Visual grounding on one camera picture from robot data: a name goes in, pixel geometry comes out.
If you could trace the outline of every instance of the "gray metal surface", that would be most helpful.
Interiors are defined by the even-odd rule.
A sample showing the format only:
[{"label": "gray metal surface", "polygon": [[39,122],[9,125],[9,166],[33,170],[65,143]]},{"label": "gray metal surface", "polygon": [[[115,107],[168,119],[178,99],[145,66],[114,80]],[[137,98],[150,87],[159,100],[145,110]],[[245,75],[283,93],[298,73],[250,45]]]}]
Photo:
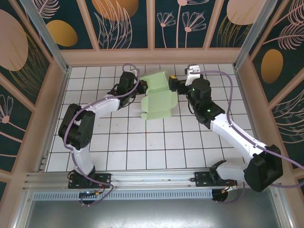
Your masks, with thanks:
[{"label": "gray metal surface", "polygon": [[244,198],[231,205],[215,204],[210,199],[108,200],[84,208],[76,201],[34,201],[26,227],[279,228],[281,225],[270,191],[246,190]]}]

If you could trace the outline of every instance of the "grid line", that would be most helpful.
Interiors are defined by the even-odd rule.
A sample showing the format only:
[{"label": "grid line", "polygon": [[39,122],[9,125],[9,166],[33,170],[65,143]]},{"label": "grid line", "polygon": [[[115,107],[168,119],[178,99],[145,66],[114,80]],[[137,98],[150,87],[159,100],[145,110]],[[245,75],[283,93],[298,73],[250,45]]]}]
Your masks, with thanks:
[{"label": "grid line", "polygon": [[180,106],[180,102],[178,102],[178,106],[179,106],[179,111],[180,111],[180,128],[181,128],[181,137],[182,137],[182,145],[183,145],[183,148],[184,148],[184,157],[185,157],[185,166],[187,167],[187,159],[186,159],[186,152],[185,152],[185,141],[184,141],[184,134],[183,134],[183,131],[182,131],[182,121],[181,121],[181,106]]}]

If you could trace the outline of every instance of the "enclosure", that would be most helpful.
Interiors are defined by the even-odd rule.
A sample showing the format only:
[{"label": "enclosure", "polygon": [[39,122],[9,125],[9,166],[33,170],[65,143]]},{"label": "enclosure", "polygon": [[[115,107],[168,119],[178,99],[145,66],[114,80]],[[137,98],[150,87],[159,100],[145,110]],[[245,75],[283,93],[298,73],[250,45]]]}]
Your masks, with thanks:
[{"label": "enclosure", "polygon": [[[178,79],[187,78],[189,64],[227,73],[233,82],[231,119],[304,165],[303,15],[303,0],[2,0],[3,227],[54,227],[56,218],[57,227],[70,227],[60,215],[71,211],[86,216],[79,216],[78,225],[100,223],[80,204],[76,209],[79,190],[67,188],[74,164],[58,129],[70,104],[103,98],[119,82],[124,63],[134,64],[141,75],[167,70]],[[212,100],[227,110],[229,80],[219,73],[203,76]],[[147,121],[141,118],[142,98],[94,124],[90,157],[98,172],[112,174],[117,192],[96,207],[105,215],[105,227],[223,227],[231,218],[233,227],[304,226],[303,186],[262,193],[246,187],[244,199],[227,206],[233,212],[213,217],[225,214],[223,205],[209,199],[212,188],[196,187],[190,178],[219,160],[243,162],[242,156],[198,123],[184,95],[172,117]],[[304,172],[285,160],[283,169],[278,183],[304,180]],[[134,196],[138,193],[145,200]],[[128,205],[133,209],[124,215]],[[112,218],[116,207],[123,209]],[[167,212],[160,216],[156,208]]]}]

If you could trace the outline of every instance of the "cable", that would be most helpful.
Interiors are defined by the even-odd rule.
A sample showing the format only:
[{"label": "cable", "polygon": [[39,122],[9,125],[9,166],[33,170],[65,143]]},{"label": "cable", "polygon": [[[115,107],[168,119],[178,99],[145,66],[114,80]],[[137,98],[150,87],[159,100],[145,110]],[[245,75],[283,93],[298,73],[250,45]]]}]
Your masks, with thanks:
[{"label": "cable", "polygon": [[[304,166],[302,166],[301,164],[297,163],[296,161],[290,159],[290,158],[287,158],[285,156],[282,156],[278,153],[275,153],[273,151],[270,151],[266,148],[263,148],[259,145],[257,145],[254,141],[251,141],[249,138],[247,138],[242,132],[240,132],[231,122],[230,120],[230,117],[229,117],[229,112],[230,112],[230,108],[231,108],[231,102],[232,102],[232,93],[233,93],[233,83],[232,83],[232,79],[231,77],[225,73],[225,72],[222,72],[222,71],[217,71],[217,70],[208,70],[208,71],[201,71],[201,72],[191,72],[190,74],[192,75],[197,75],[197,74],[206,74],[206,73],[220,73],[222,75],[225,75],[228,79],[229,79],[229,82],[230,82],[230,97],[229,97],[229,101],[228,101],[228,110],[227,110],[227,120],[228,120],[228,123],[229,125],[232,127],[232,129],[234,129],[240,136],[242,136],[247,142],[249,142],[250,144],[252,144],[253,146],[259,148],[260,150],[262,151],[265,151],[273,156],[276,156],[276,157],[279,157],[281,159],[284,159],[286,161],[289,161],[290,163],[296,165],[297,167],[299,167],[301,170],[304,171]],[[278,188],[285,188],[285,189],[293,189],[293,188],[298,188],[298,187],[301,187],[304,185],[304,181],[302,181],[301,183],[299,184],[295,184],[295,185],[280,185],[280,184],[271,184],[270,186],[273,186],[273,187],[278,187]]]},{"label": "cable", "polygon": [[101,104],[101,103],[107,101],[109,98],[121,98],[121,97],[124,97],[124,96],[128,96],[129,94],[131,94],[131,93],[133,93],[133,92],[135,91],[135,89],[137,88],[137,86],[138,86],[138,84],[139,84],[139,79],[140,79],[140,72],[139,72],[139,69],[138,69],[136,66],[134,66],[133,64],[131,64],[131,63],[126,63],[126,64],[123,65],[123,71],[125,71],[125,70],[124,70],[125,66],[132,66],[132,67],[134,67],[134,69],[135,69],[136,72],[137,72],[137,79],[138,79],[138,80],[136,81],[136,84],[135,84],[134,88],[133,88],[131,91],[129,91],[128,93],[124,94],[124,95],[104,97],[104,98],[102,98],[102,99],[100,99],[100,100],[97,100],[97,101],[95,101],[95,102],[93,102],[93,103],[91,103],[91,104],[85,106],[84,108],[80,109],[80,110],[74,115],[74,117],[72,118],[70,124],[68,125],[68,127],[67,127],[67,129],[66,129],[66,133],[65,133],[64,139],[63,139],[63,145],[64,145],[65,148],[67,148],[68,150],[71,151],[73,163],[74,163],[75,167],[78,169],[79,173],[80,173],[81,175],[83,175],[85,178],[87,178],[89,181],[92,181],[92,182],[97,183],[97,184],[102,184],[102,185],[106,185],[106,186],[110,186],[110,187],[111,187],[111,189],[110,189],[110,190],[109,190],[101,199],[96,200],[96,201],[94,201],[93,203],[87,205],[88,207],[89,207],[90,205],[91,205],[91,206],[92,206],[92,205],[95,205],[95,204],[101,202],[104,198],[106,198],[106,197],[113,191],[114,185],[112,185],[112,184],[110,184],[110,183],[102,183],[102,182],[96,181],[96,180],[94,180],[94,179],[92,179],[92,178],[90,178],[90,177],[88,177],[87,175],[84,174],[84,172],[79,168],[79,166],[78,166],[78,164],[77,164],[77,161],[76,161],[76,159],[75,159],[75,155],[74,155],[74,153],[73,153],[73,148],[70,147],[70,146],[68,146],[68,145],[66,144],[66,143],[67,143],[67,135],[68,135],[68,133],[69,133],[69,131],[70,131],[70,129],[71,129],[71,126],[72,126],[72,124],[74,123],[75,119],[76,119],[84,110],[86,110],[87,108],[90,108],[90,107],[92,107],[92,106]]},{"label": "cable", "polygon": [[128,106],[129,106],[130,104],[132,104],[134,101],[135,101],[135,97],[133,98],[133,100],[132,100],[129,104],[126,104],[123,108],[128,107]]},{"label": "cable", "polygon": [[189,103],[189,100],[188,100],[188,109],[189,109],[189,112],[190,112],[191,114],[194,114],[194,113],[191,111],[191,109],[190,109],[190,103]]},{"label": "cable", "polygon": [[243,182],[242,194],[241,194],[239,197],[237,197],[236,199],[234,199],[234,200],[232,200],[232,201],[229,201],[229,202],[215,201],[215,203],[219,203],[219,204],[231,204],[231,203],[236,203],[236,202],[240,201],[241,198],[243,198],[244,193],[245,193],[245,182]]},{"label": "cable", "polygon": [[231,181],[231,180],[228,180],[228,181],[229,181],[230,184],[233,184],[234,186],[237,186],[237,184],[234,183],[233,181]]}]

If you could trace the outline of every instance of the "fern leaf drawing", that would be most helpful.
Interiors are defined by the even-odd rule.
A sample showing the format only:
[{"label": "fern leaf drawing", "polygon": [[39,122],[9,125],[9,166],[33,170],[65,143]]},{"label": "fern leaf drawing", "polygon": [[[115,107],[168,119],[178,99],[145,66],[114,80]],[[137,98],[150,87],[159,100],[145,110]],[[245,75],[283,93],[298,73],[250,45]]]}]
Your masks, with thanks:
[{"label": "fern leaf drawing", "polygon": [[267,44],[267,43],[275,41],[275,40],[278,41],[279,47],[281,49],[296,50],[296,48],[298,46],[300,46],[302,44],[302,42],[304,41],[304,24],[287,25],[281,31],[279,37],[268,40],[268,41],[264,42],[264,44]]},{"label": "fern leaf drawing", "polygon": [[132,42],[132,25],[128,12],[121,8],[118,1],[116,1],[116,7],[110,0],[96,0],[96,4],[98,11],[103,15],[100,17],[95,13],[99,23],[100,48],[129,48]]},{"label": "fern leaf drawing", "polygon": [[40,16],[51,19],[60,8],[58,0],[33,0]]},{"label": "fern leaf drawing", "polygon": [[94,13],[99,24],[99,36],[98,36],[98,43],[101,48],[108,48],[109,46],[109,34],[105,27],[105,23],[103,19],[101,19],[96,13]]},{"label": "fern leaf drawing", "polygon": [[295,98],[279,103],[273,115],[285,143],[304,141],[304,90]]},{"label": "fern leaf drawing", "polygon": [[304,0],[294,0],[287,14],[288,20],[293,25],[303,24],[304,22]]}]

